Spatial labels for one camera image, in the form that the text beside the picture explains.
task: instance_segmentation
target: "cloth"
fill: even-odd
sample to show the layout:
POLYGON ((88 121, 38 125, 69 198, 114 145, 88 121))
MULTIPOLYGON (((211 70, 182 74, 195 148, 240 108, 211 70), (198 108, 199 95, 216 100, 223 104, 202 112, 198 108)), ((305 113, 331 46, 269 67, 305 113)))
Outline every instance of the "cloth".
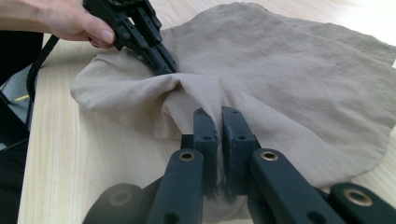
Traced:
MULTIPOLYGON (((163 139, 192 133, 200 107, 217 127, 221 107, 233 107, 262 147, 281 151, 316 187, 365 173, 384 156, 396 122, 396 48, 240 3, 210 8, 162 36, 179 73, 153 77, 130 50, 113 50, 78 74, 72 96, 163 139)), ((219 149, 220 177, 221 165, 219 149)), ((205 221, 246 212, 244 199, 221 193, 205 199, 205 221)))

